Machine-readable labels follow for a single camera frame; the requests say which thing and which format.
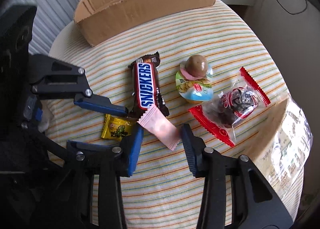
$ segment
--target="candy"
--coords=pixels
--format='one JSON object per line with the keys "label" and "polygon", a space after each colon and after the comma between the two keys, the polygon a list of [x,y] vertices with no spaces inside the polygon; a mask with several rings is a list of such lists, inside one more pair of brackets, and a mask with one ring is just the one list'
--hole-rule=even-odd
{"label": "candy", "polygon": [[205,77],[208,71],[208,63],[204,56],[192,55],[186,62],[186,71],[193,77]]}
{"label": "candy", "polygon": [[101,138],[121,141],[122,137],[131,134],[132,126],[134,124],[135,121],[133,120],[119,119],[106,114]]}
{"label": "candy", "polygon": [[172,151],[181,141],[178,129],[164,117],[156,105],[152,105],[141,116],[138,124],[154,134],[159,141]]}
{"label": "candy", "polygon": [[133,72],[134,105],[129,117],[140,118],[154,104],[164,116],[169,110],[160,93],[157,67],[160,64],[159,53],[144,55],[128,67]]}
{"label": "candy", "polygon": [[196,54],[180,63],[180,70],[176,73],[176,87],[189,103],[200,104],[213,97],[210,84],[212,78],[213,71],[205,57]]}
{"label": "candy", "polygon": [[267,95],[242,67],[231,90],[189,111],[207,131],[232,147],[236,141],[234,128],[256,108],[267,107],[269,104]]}

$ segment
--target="striped tablecloth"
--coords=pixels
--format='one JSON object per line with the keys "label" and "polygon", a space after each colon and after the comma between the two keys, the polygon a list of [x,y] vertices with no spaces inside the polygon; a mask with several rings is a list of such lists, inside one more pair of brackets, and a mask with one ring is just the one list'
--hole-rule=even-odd
{"label": "striped tablecloth", "polygon": [[[287,86],[260,40],[227,5],[217,0],[212,7],[163,17],[123,32],[92,48],[71,22],[54,41],[50,56],[86,70],[95,94],[107,96],[114,104],[133,105],[132,73],[127,65],[144,54],[160,53],[158,68],[161,93],[175,126],[189,123],[207,146],[227,156],[238,156],[255,141],[268,110],[256,110],[236,128],[237,144],[228,147],[208,133],[188,112],[188,104],[177,92],[175,74],[183,59],[201,54],[213,66],[214,91],[224,91],[231,78],[244,66],[274,104]],[[72,139],[95,144],[113,144],[100,138],[104,115],[83,110],[72,100],[49,102],[55,119],[47,136],[65,146]],[[61,163],[57,157],[51,159]],[[204,179],[189,171],[182,143],[170,151],[145,131],[138,165],[130,178],[121,178],[125,218],[128,228],[195,228]],[[303,185],[303,171],[283,199],[295,218]],[[93,194],[93,222],[98,222],[98,179]],[[231,222],[231,189],[227,183],[226,224]]]}

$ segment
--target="packaged snack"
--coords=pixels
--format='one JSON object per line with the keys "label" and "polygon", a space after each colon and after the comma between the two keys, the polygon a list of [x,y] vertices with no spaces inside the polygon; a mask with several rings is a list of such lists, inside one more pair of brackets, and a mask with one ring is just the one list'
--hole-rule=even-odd
{"label": "packaged snack", "polygon": [[267,107],[270,100],[242,67],[231,90],[203,102],[189,111],[210,133],[229,146],[234,146],[234,128],[256,108]]}
{"label": "packaged snack", "polygon": [[192,55],[180,64],[176,74],[176,87],[179,94],[191,104],[200,104],[213,97],[213,71],[205,57]]}
{"label": "packaged snack", "polygon": [[312,139],[302,109],[289,96],[272,107],[257,143],[242,154],[249,156],[283,199],[309,156]]}
{"label": "packaged snack", "polygon": [[134,105],[129,117],[140,118],[144,112],[155,104],[164,116],[169,115],[169,110],[160,93],[157,67],[160,64],[159,53],[144,55],[128,68],[132,69]]}
{"label": "packaged snack", "polygon": [[106,114],[101,138],[121,141],[122,137],[130,135],[132,126],[136,123],[130,119],[120,119]]}
{"label": "packaged snack", "polygon": [[155,105],[152,105],[138,120],[143,128],[154,134],[170,150],[181,141],[178,129],[168,121]]}

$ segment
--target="plastic bag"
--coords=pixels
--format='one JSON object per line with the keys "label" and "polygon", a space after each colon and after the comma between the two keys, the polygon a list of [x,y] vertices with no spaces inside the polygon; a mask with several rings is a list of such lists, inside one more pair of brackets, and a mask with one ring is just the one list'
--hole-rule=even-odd
{"label": "plastic bag", "polygon": [[180,70],[176,73],[176,88],[179,94],[190,104],[200,104],[203,101],[212,99],[212,80],[213,70],[209,64],[204,77],[192,76],[186,71],[186,61],[182,61],[180,63]]}
{"label": "plastic bag", "polygon": [[256,108],[264,108],[269,104],[267,95],[242,67],[230,90],[189,111],[208,132],[233,147],[236,140],[234,128]]}
{"label": "plastic bag", "polygon": [[289,96],[274,105],[249,156],[283,199],[303,168],[313,136],[302,109]]}
{"label": "plastic bag", "polygon": [[47,101],[41,100],[42,104],[42,116],[41,116],[41,121],[38,124],[38,130],[39,132],[44,132],[49,128],[50,122],[53,120],[54,115],[50,111]]}

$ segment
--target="blue gripper pad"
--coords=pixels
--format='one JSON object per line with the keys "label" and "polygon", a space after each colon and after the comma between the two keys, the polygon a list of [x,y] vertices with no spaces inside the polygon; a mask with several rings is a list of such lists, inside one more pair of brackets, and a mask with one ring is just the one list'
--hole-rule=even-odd
{"label": "blue gripper pad", "polygon": [[103,114],[110,114],[114,116],[126,116],[128,112],[126,111],[125,107],[117,106],[117,105],[108,105],[108,106],[101,106],[98,104],[92,104],[89,102],[84,101],[74,101],[76,106],[79,106],[83,109],[103,113]]}
{"label": "blue gripper pad", "polygon": [[128,157],[127,175],[132,176],[136,170],[138,157],[143,141],[143,127],[136,123],[131,135],[125,136],[120,142],[120,147],[124,149]]}

